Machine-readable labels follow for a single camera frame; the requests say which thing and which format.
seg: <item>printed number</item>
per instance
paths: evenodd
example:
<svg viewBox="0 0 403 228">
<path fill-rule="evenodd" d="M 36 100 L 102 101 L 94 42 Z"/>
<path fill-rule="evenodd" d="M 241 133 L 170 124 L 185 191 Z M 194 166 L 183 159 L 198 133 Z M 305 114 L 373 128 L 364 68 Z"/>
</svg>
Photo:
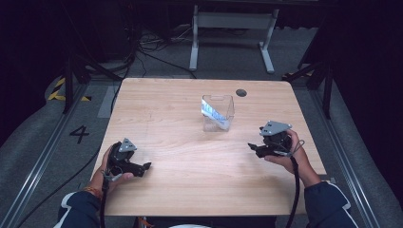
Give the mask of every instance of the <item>printed number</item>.
<svg viewBox="0 0 403 228">
<path fill-rule="evenodd" d="M 81 140 L 83 139 L 83 136 L 87 135 L 89 135 L 89 133 L 86 133 L 86 126 L 84 125 L 80 126 L 79 128 L 70 133 L 70 136 L 80 136 L 80 138 L 78 138 L 77 144 L 80 144 Z"/>
</svg>

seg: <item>sleeve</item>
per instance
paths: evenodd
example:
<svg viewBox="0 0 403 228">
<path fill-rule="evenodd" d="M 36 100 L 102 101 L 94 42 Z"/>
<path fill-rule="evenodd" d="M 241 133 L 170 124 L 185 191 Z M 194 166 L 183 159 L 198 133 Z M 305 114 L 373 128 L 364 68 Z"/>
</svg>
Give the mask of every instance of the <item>sleeve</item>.
<svg viewBox="0 0 403 228">
<path fill-rule="evenodd" d="M 326 181 L 305 188 L 310 227 L 358 227 L 347 211 L 351 204 L 338 187 Z"/>
<path fill-rule="evenodd" d="M 67 194 L 60 205 L 58 223 L 54 228 L 99 228 L 97 212 L 100 207 L 100 201 L 87 191 Z"/>
</svg>

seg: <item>metal rail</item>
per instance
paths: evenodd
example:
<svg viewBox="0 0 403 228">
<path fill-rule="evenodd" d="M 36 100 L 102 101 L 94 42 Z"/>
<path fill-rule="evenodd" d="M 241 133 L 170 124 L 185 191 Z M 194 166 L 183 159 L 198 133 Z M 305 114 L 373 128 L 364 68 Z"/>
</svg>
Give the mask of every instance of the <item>metal rail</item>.
<svg viewBox="0 0 403 228">
<path fill-rule="evenodd" d="M 24 212 L 27 203 L 32 196 L 33 191 L 38 185 L 39 180 L 42 178 L 42 175 L 45 172 L 45 169 L 48 166 L 48 163 L 60 141 L 61 134 L 63 130 L 66 128 L 68 121 L 70 120 L 72 114 L 77 107 L 80 99 L 84 96 L 86 92 L 87 85 L 77 85 L 77 90 L 74 96 L 74 102 L 69 109 L 69 111 L 62 115 L 55 129 L 53 130 L 44 150 L 39 156 L 36 164 L 33 166 L 32 170 L 28 174 L 23 187 L 15 198 L 11 208 L 7 212 L 5 218 L 3 219 L 0 227 L 4 228 L 13 228 L 17 225 L 18 219 L 21 217 Z"/>
<path fill-rule="evenodd" d="M 368 202 L 367 197 L 365 196 L 361 183 L 358 180 L 355 171 L 349 162 L 349 158 L 341 144 L 340 139 L 338 138 L 335 128 L 333 127 L 332 122 L 325 117 L 322 111 L 321 108 L 322 102 L 320 100 L 318 92 L 311 90 L 310 94 L 314 100 L 314 104 L 317 110 L 319 111 L 319 113 L 321 113 L 320 117 L 323 124 L 326 127 L 326 130 L 329 132 L 331 136 L 332 143 L 336 149 L 336 157 L 338 163 L 340 164 L 341 170 L 353 194 L 358 210 L 361 213 L 361 216 L 365 222 L 365 227 L 380 227 L 374 214 L 374 211 L 371 208 L 371 205 Z"/>
</svg>

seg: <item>table top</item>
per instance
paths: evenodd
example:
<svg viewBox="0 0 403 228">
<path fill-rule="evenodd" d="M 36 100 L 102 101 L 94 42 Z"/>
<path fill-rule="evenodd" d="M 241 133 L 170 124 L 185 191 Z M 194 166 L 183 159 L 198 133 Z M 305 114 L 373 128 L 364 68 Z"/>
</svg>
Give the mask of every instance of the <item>table top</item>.
<svg viewBox="0 0 403 228">
<path fill-rule="evenodd" d="M 247 92 L 236 95 L 237 89 Z M 204 132 L 203 95 L 232 95 L 228 132 Z M 296 96 L 286 82 L 136 79 L 123 81 L 100 156 L 130 139 L 131 162 L 152 162 L 142 178 L 120 185 L 106 203 L 110 216 L 289 215 L 294 176 L 259 159 L 248 143 L 262 145 L 259 127 L 291 124 L 318 174 L 326 174 Z M 297 213 L 305 213 L 301 187 Z"/>
</svg>

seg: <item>white metal stand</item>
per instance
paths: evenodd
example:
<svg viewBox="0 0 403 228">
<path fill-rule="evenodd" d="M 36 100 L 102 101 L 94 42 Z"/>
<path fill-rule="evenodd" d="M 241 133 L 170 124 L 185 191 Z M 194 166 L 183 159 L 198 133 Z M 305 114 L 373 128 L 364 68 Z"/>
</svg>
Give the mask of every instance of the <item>white metal stand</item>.
<svg viewBox="0 0 403 228">
<path fill-rule="evenodd" d="M 264 42 L 259 42 L 259 48 L 267 72 L 274 73 L 275 70 L 267 48 L 276 25 L 277 17 L 278 9 L 268 14 L 199 12 L 198 6 L 195 6 L 193 13 L 193 44 L 189 69 L 196 70 L 198 66 L 199 28 L 266 29 L 266 39 Z"/>
</svg>

